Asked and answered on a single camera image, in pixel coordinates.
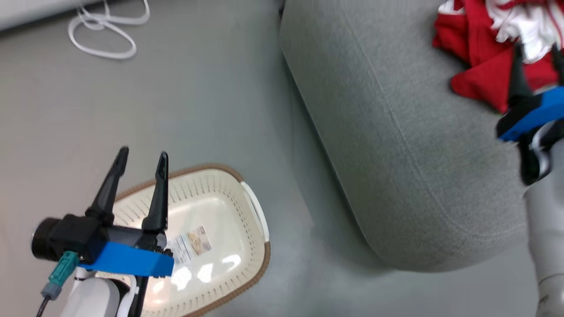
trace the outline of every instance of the teal connector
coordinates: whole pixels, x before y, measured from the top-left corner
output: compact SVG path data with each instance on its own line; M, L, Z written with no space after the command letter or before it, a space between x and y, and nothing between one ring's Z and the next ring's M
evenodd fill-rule
M49 282L62 287L67 278L74 272L79 262L78 255L75 252L66 251L61 259L59 259L59 263L53 270L53 273L49 275Z

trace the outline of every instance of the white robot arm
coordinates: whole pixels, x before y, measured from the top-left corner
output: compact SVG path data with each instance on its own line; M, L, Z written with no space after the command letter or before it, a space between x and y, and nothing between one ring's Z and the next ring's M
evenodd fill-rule
M537 317L564 317L564 140L550 150L550 173L525 193L529 250L539 283Z
M129 149L120 149L92 206L84 216L47 218L32 238L36 258L57 261L41 294L45 306L56 300L76 271L73 288L61 317L139 317L149 277L170 276L173 254L166 249L168 227L168 155L163 152L155 172L155 191L141 228L113 224L113 203L125 171ZM97 278L97 271L126 275L129 285Z

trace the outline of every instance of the product label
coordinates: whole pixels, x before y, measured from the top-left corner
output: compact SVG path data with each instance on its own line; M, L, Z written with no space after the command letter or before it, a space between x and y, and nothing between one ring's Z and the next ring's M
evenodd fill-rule
M168 240L166 246L172 250L176 265L188 264L195 257L212 249L203 226Z

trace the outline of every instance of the couch seam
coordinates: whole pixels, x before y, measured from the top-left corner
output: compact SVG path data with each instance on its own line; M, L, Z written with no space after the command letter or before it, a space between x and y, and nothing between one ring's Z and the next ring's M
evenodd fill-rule
M388 116L389 116L388 120L391 123L392 127L394 128L394 133L395 133L396 137L398 138L400 146L402 147L403 152L407 155L408 161L410 162L410 167L411 167L412 171L414 172L414 175L416 176L418 182L420 184L422 184L425 195L428 198L431 198L430 200L439 209L439 211L440 211L439 215L446 221L446 223L449 226L453 227L457 231L462 232L463 234L466 234L466 235L472 237L472 240L495 241L495 240L502 239L503 237L512 234L513 232L517 231L520 228L523 228L525 225L520 224L520 225L517 225L517 226L513 226L511 228L508 228L506 230L496 232L494 234L478 234L478 233L471 232L468 229L463 228L461 225L459 225L454 220L449 218L449 216L446 214L446 212L444 210L444 207L439 202L438 198L436 197L433 190L430 188L428 182L426 181L424 173L421 170L421 167L418 164L417 159L411 153L409 143L407 142L405 136L403 135L401 129L399 128L399 124L397 122L397 119L395 118L394 112L392 111L392 109L390 107L390 103L388 101L388 98L387 98L386 94L384 93L384 88L382 87L380 80L376 76L376 71L374 70L374 66L372 65L372 62L370 61L370 59L368 58L368 55L364 51L364 47L360 43L360 40L358 38L358 35L357 35L355 29L353 28L353 26L350 23L347 12L345 12L344 10L342 10L342 11L343 11L343 15L345 17L346 25L351 30L353 37L354 37L354 40L355 40L357 46L359 47L360 52L362 53L362 57L364 58L364 60L370 66L371 79L376 84L378 92L382 96L382 100L384 101L384 104L385 104L384 109L387 110L387 113L388 113Z
M470 236L466 236L461 242L460 245L457 246L457 248L453 251L453 252L443 252L443 254L445 255L445 257L436 260L436 261L429 261L427 263L424 263L423 265L420 266L424 266L424 267L437 267L437 266L441 266L445 263L447 263L451 258L453 258L455 255L459 254L460 251L462 250L462 248L466 245L466 243L470 240Z
M304 95L302 94L302 91L299 89L298 80L295 78L295 76L294 76L294 74L293 74L293 72L292 72L291 62L290 62L290 60L286 57L284 50L282 50L282 55L284 56L284 59L285 59L287 65L288 65L288 68L289 68L289 70L290 70L290 74L292 75L292 77L294 77L294 81L296 82L296 86L297 86L298 92L299 92L300 95L301 95L301 99L302 99L302 101L303 101L303 103L304 103L304 106L305 106L305 108L306 108L306 112L307 112L308 115L309 115L309 118L308 118L308 119L311 120L311 123L312 123L312 124L314 124L314 119L313 119L313 117L311 116L311 113L310 113L309 108L308 108L308 106L307 106L307 105L308 105L307 97L304 96ZM337 182L339 183L339 188L341 189L342 193L345 195L345 200L346 200L346 203L347 203L347 207L348 207L348 209L349 209L349 212L352 214L354 220L358 223L358 222L359 222L358 216L353 212L353 208L352 208L352 206L351 206L351 202L349 201L349 195L347 194L347 190L346 190L346 188L342 185L342 181L341 181L342 178L341 178L341 176L340 176L340 172L337 170L337 168L335 167L335 164L333 163L333 161L332 161L331 158L329 157L329 153L328 153L327 150L325 149L325 145L323 145L323 143L324 143L324 138L323 138L323 136L318 132L317 127L315 127L315 124L314 124L314 128L315 128L315 130L316 130L316 133L318 134L319 142L321 142L321 145L322 145L322 147L324 148L324 151L325 151L324 156L325 156L325 158L327 159L327 161L329 162L329 164L330 164L330 166L331 166L331 169L333 170L334 175L335 175L335 177L337 178ZM367 238L366 235L364 234L364 231L363 231L363 230L360 230L360 233L361 233L362 236L364 237L364 240L368 241L368 238Z

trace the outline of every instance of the white wall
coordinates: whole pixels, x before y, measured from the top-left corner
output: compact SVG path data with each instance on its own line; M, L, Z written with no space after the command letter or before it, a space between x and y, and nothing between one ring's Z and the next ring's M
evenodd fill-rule
M95 0L0 0L0 30L57 14Z

